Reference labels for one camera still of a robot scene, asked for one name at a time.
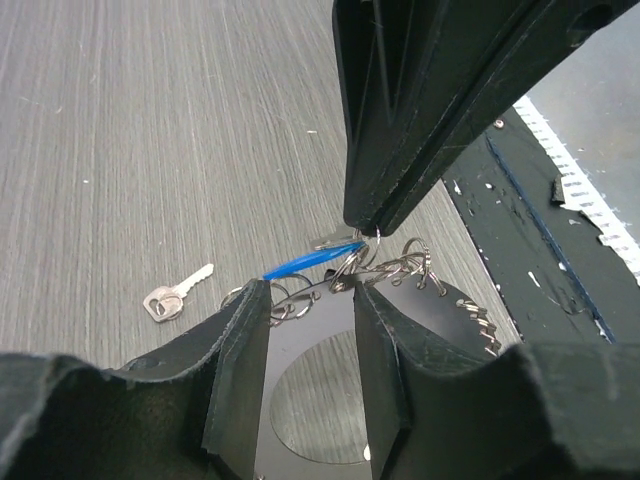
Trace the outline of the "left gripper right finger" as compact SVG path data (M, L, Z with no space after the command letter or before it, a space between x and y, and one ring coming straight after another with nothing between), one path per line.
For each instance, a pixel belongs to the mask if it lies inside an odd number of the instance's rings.
M354 306L395 354L406 420L381 421L376 479L635 479L636 345L531 343L480 359L419 334L371 288Z

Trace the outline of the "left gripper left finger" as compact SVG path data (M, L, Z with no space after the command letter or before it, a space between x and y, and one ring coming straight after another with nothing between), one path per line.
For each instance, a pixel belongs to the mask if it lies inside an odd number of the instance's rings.
M252 478L270 314L270 287L253 280L120 369L3 354L2 477Z

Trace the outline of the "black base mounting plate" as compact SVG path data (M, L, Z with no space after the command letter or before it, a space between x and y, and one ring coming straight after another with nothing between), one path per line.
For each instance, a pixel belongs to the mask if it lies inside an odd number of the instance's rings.
M444 185L525 341L639 341L639 286L595 225L561 207L560 172L516 109Z

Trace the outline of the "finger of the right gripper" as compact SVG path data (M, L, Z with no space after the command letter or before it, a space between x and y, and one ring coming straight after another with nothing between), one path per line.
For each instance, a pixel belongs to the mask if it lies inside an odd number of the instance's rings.
M539 1L334 3L348 225L399 225L523 92L499 78L542 9Z
M374 227L394 233L461 153L633 1L377 1L386 100Z

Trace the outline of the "key with blue tag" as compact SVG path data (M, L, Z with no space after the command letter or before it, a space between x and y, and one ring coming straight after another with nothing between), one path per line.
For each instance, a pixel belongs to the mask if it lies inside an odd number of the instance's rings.
M369 236L357 228L339 224L332 233L313 240L309 253L273 268L265 273L262 279L281 279L340 257L346 257L343 263L345 269L367 269L376 259L381 238L379 226L375 226L373 235Z

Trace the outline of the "silver key with ring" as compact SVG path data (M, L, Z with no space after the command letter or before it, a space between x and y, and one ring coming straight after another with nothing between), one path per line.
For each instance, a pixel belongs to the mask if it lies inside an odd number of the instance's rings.
M143 307L156 323L177 318L183 311L184 298L198 283L213 274L214 265L206 264L182 282L172 286L160 286L151 291L143 300Z

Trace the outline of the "metal key organizer with rings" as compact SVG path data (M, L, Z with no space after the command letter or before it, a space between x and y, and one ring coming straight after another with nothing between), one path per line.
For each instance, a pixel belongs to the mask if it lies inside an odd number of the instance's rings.
M381 421L402 432L403 389L386 371L393 349L358 318L358 286L371 288L419 334L480 359L501 345L487 311L433 269L427 243L367 269L346 257L269 281L275 293L257 440L259 479L372 479Z

